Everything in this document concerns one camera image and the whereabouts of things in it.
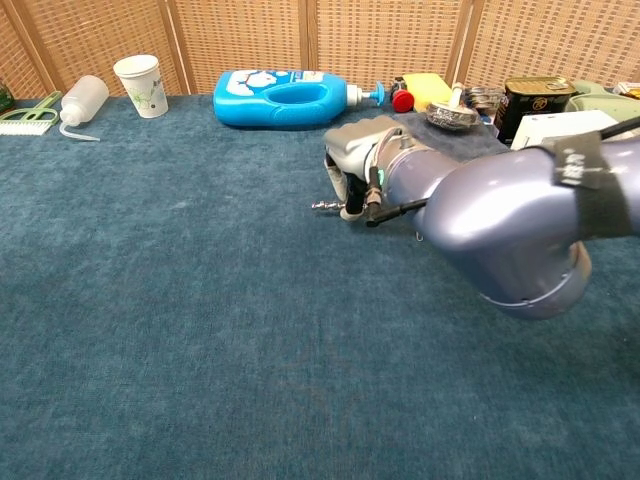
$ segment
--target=white paper cup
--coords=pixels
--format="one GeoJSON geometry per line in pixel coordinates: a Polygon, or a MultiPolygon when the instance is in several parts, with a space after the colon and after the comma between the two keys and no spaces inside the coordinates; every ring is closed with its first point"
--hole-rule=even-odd
{"type": "Polygon", "coordinates": [[[169,110],[158,59],[153,55],[133,55],[113,66],[129,98],[142,118],[155,118],[169,110]]]}

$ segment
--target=red cap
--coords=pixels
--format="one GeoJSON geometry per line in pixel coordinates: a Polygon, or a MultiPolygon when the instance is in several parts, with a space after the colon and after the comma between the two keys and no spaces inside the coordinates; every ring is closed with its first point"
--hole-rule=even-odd
{"type": "Polygon", "coordinates": [[[398,90],[393,94],[391,105],[398,113],[408,112],[413,108],[413,95],[407,90],[398,90]]]}

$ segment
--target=white box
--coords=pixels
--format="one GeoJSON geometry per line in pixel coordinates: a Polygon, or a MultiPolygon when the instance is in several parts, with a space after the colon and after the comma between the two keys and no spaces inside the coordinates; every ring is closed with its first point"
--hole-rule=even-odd
{"type": "Polygon", "coordinates": [[[547,145],[562,137],[602,130],[616,123],[618,122],[602,110],[525,115],[513,139],[511,150],[531,145],[547,145]]]}

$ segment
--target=blue spray nozzle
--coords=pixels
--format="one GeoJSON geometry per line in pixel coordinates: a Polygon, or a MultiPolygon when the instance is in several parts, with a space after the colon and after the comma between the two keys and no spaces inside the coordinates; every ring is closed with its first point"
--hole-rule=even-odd
{"type": "Polygon", "coordinates": [[[376,82],[376,89],[367,94],[369,98],[375,98],[378,106],[384,103],[384,86],[381,82],[376,82]]]}

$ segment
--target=wicker wall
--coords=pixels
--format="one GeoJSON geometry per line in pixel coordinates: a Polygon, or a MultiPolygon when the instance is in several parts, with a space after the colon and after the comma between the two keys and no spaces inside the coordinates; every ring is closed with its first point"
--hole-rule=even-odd
{"type": "Polygon", "coordinates": [[[319,69],[363,88],[410,71],[501,85],[514,75],[640,81],[638,0],[0,0],[0,78],[19,98],[113,63],[160,59],[170,94],[238,68],[319,69]]]}

